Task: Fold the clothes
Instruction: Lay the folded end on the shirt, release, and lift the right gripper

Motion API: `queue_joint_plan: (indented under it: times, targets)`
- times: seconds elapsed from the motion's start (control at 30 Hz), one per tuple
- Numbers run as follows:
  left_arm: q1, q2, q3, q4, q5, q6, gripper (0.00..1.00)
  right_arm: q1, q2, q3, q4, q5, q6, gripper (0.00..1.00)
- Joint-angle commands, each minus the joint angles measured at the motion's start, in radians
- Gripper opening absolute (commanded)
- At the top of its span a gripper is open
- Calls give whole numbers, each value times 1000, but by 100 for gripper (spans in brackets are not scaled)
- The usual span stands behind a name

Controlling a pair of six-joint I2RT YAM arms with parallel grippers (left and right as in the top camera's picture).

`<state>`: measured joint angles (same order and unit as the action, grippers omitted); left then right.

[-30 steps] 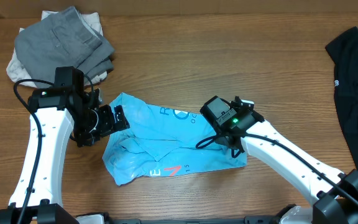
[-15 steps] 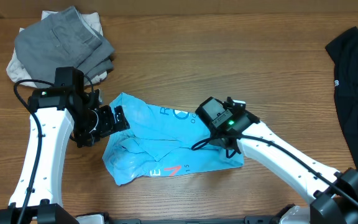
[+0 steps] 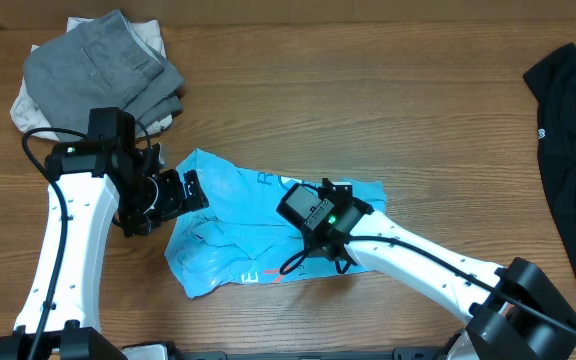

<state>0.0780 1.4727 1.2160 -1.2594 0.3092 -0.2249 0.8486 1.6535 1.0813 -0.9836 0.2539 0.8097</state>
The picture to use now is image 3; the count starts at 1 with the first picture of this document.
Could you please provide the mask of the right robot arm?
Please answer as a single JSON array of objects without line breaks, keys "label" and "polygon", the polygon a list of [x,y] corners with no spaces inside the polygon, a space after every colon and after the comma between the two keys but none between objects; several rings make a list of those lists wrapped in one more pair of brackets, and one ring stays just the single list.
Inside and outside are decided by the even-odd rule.
[{"label": "right robot arm", "polygon": [[283,274],[324,257],[343,274],[353,265],[389,275],[464,325],[437,359],[567,359],[576,348],[576,312],[534,263],[507,266],[469,258],[416,235],[354,196],[349,184],[294,184],[277,207],[303,249]]}]

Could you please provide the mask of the light blue printed t-shirt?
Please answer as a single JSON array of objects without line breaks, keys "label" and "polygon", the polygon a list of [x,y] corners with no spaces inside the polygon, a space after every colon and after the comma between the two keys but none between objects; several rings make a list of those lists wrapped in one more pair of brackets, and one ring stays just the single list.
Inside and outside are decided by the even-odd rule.
[{"label": "light blue printed t-shirt", "polygon": [[308,258],[290,274],[279,273],[303,249],[299,230],[276,211],[296,179],[239,168],[199,148],[177,166],[180,173],[190,170],[197,172],[209,206],[178,217],[165,250],[187,297],[229,283],[279,284],[337,274],[324,258]]}]

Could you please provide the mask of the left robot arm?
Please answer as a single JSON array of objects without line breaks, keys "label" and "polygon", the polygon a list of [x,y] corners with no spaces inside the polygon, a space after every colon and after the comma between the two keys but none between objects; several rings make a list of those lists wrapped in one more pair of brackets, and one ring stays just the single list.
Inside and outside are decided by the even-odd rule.
[{"label": "left robot arm", "polygon": [[38,266],[0,360],[181,358],[173,342],[120,349],[101,330],[99,290],[112,226],[146,236],[162,223],[208,207],[196,171],[167,169],[158,144],[136,145],[141,128],[116,107],[96,108],[86,132],[29,159],[48,181],[49,213]]}]

